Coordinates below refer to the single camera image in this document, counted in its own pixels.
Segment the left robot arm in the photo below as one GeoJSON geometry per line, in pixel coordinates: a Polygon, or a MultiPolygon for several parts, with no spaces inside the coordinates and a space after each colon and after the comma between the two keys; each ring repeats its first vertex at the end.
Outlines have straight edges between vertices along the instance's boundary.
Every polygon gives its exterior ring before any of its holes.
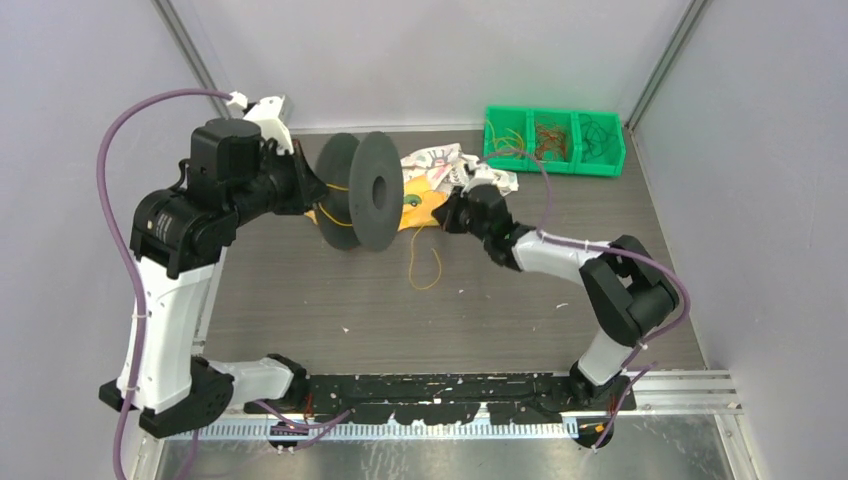
{"type": "Polygon", "coordinates": [[[300,216],[327,193],[298,141],[265,137],[242,119],[196,128],[180,170],[179,182],[145,196],[133,217],[129,248],[146,317],[143,347],[128,352],[139,361],[137,382],[121,376],[99,390],[111,408],[138,410],[140,427],[159,439],[202,429],[236,405],[270,401],[284,414],[305,405],[306,371],[295,361],[213,361],[192,345],[237,230],[267,213],[300,216]]]}

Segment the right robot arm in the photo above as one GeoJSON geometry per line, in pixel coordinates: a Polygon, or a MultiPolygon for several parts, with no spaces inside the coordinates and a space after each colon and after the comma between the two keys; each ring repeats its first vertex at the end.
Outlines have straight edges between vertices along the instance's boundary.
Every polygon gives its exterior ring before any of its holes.
{"type": "Polygon", "coordinates": [[[590,242],[549,235],[514,220],[493,185],[454,188],[433,217],[447,233],[476,237],[499,266],[584,288],[599,330],[568,375],[572,400],[584,410],[610,398],[629,356],[680,304],[665,269],[635,237],[590,242]]]}

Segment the black cable spool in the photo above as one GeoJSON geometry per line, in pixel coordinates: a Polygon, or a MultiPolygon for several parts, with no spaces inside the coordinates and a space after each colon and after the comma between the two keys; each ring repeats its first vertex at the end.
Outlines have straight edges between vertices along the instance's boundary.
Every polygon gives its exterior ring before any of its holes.
{"type": "Polygon", "coordinates": [[[328,186],[314,210],[323,239],[338,250],[386,250],[397,235],[404,198],[392,139],[381,131],[361,139],[335,134],[321,149],[315,173],[328,186]]]}

